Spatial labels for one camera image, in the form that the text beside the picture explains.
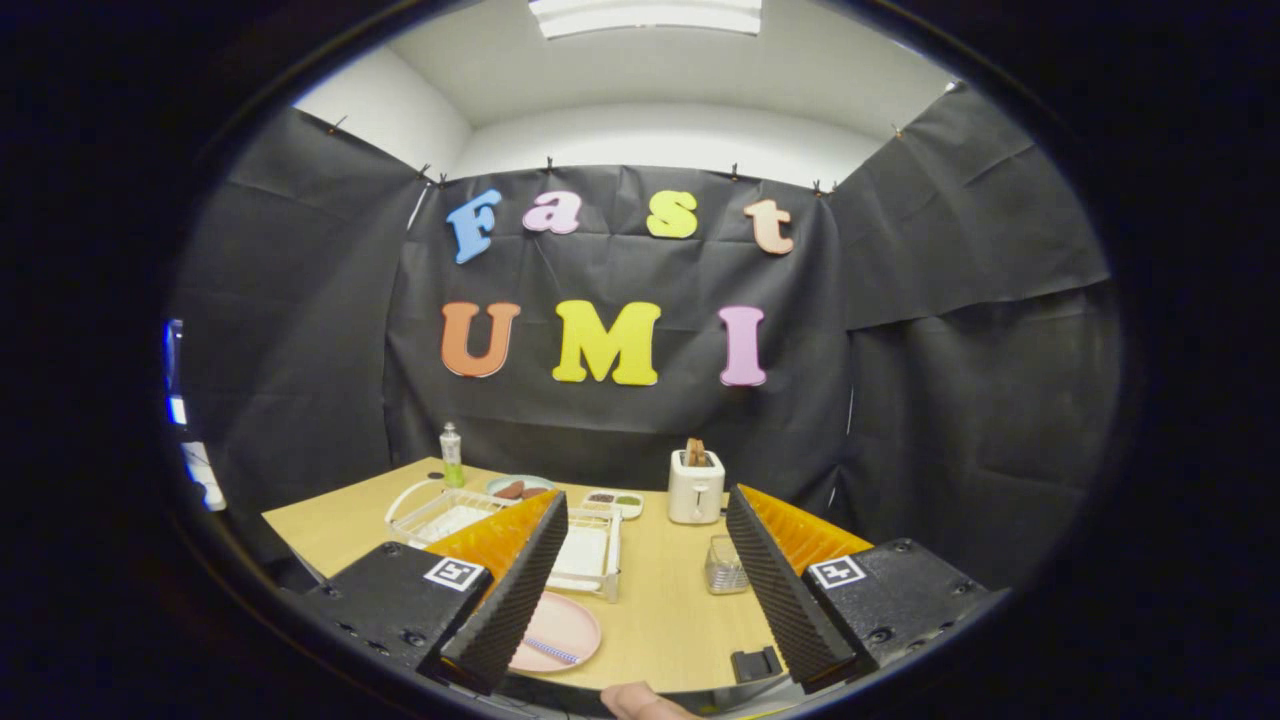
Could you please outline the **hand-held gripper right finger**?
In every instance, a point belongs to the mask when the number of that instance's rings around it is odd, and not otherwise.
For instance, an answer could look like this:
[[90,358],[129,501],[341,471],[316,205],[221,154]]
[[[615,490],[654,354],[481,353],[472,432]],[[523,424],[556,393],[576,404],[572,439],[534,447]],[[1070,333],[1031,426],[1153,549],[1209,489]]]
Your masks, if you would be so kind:
[[726,525],[776,648],[808,693],[920,653],[1006,594],[914,539],[872,544],[744,484],[730,492]]

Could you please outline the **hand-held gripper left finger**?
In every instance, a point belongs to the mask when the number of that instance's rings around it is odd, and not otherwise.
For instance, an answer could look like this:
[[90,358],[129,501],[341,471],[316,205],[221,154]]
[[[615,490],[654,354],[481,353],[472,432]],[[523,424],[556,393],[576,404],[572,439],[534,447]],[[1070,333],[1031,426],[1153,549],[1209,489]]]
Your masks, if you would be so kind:
[[477,694],[504,679],[568,533],[544,491],[424,548],[388,541],[300,605],[374,660]]

